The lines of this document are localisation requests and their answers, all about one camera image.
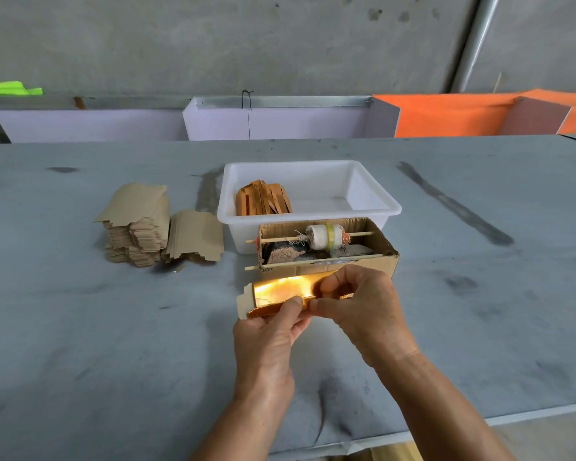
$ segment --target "orange tarp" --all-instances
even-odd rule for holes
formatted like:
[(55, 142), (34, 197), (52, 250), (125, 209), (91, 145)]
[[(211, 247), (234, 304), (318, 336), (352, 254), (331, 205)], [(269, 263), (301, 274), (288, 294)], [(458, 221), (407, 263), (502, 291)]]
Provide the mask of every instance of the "orange tarp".
[(502, 94), (373, 95), (401, 108), (398, 138), (494, 136), (517, 97), (572, 106), (560, 133), (576, 133), (576, 93), (535, 89)]

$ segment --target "concrete wall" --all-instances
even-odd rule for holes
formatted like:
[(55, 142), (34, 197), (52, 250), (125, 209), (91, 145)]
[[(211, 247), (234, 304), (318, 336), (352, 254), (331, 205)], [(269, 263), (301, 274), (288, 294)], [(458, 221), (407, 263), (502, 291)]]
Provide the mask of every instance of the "concrete wall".
[(500, 0), (467, 92), (576, 92), (576, 0)]
[(81, 94), (442, 92), (476, 0), (0, 0), (0, 81)]

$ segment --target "forearm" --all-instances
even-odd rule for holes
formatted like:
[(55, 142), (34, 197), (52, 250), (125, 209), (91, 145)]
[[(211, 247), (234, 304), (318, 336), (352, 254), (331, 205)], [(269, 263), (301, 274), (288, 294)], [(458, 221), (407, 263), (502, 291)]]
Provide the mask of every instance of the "forearm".
[(256, 398), (233, 400), (190, 461), (258, 461), (268, 457), (286, 408)]
[(425, 461), (513, 460), (493, 430), (422, 354), (376, 358), (380, 380), (399, 404)]

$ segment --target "wooden skewer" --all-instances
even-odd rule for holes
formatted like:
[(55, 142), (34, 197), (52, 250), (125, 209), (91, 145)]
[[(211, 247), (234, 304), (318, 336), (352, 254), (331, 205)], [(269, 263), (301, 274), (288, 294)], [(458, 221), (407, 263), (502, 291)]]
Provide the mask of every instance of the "wooden skewer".
[[(373, 234), (373, 231), (361, 231), (359, 233), (348, 233), (350, 235), (350, 237), (355, 237), (355, 236), (370, 236)], [(265, 243), (277, 243), (280, 241), (298, 241), (299, 240), (299, 236), (288, 236), (285, 238), (267, 238), (267, 239), (261, 239), (260, 243), (261, 244), (265, 244)], [(249, 239), (246, 241), (246, 244), (256, 244), (256, 240), (255, 239)]]
[[(275, 267), (292, 267), (292, 266), (296, 266), (296, 265), (311, 265), (312, 263), (329, 262), (329, 261), (339, 260), (339, 259), (341, 259), (342, 261), (344, 261), (344, 260), (346, 260), (346, 261), (358, 261), (361, 259), (373, 259), (375, 257), (382, 257), (383, 255), (384, 254), (352, 255), (351, 257), (332, 257), (330, 259), (314, 259), (312, 261), (269, 263), (269, 264), (261, 265), (260, 267), (263, 270), (267, 270), (267, 269), (274, 269)], [(251, 270), (256, 270), (256, 269), (258, 269), (258, 265), (250, 265), (249, 267), (246, 267), (244, 270), (251, 271)]]

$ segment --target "gray table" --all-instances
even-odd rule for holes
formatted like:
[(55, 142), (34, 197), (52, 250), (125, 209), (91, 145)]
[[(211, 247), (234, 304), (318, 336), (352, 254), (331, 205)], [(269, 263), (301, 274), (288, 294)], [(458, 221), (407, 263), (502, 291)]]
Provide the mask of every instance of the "gray table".
[[(384, 233), (422, 349), (486, 417), (576, 403), (576, 141), (560, 136), (0, 146), (0, 459), (182, 460), (231, 397), (253, 257), (180, 273), (104, 259), (129, 181), (214, 210), (222, 167), (353, 158), (403, 206)], [(273, 451), (406, 430), (333, 323), (292, 351)], [(295, 457), (288, 453), (282, 458)]]

